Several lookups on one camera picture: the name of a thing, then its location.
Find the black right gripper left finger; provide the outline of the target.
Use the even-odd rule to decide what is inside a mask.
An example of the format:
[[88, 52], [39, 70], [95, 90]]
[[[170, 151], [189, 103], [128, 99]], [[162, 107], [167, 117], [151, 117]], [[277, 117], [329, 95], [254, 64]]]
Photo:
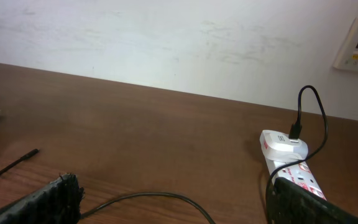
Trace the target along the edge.
[[45, 187], [0, 208], [0, 224], [78, 223], [83, 194], [75, 174], [61, 175]]

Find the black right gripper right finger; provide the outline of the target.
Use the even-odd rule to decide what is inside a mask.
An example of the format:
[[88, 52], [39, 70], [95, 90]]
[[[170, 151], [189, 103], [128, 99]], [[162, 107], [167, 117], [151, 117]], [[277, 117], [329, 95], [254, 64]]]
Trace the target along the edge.
[[266, 209], [274, 224], [358, 224], [358, 217], [283, 177], [267, 187]]

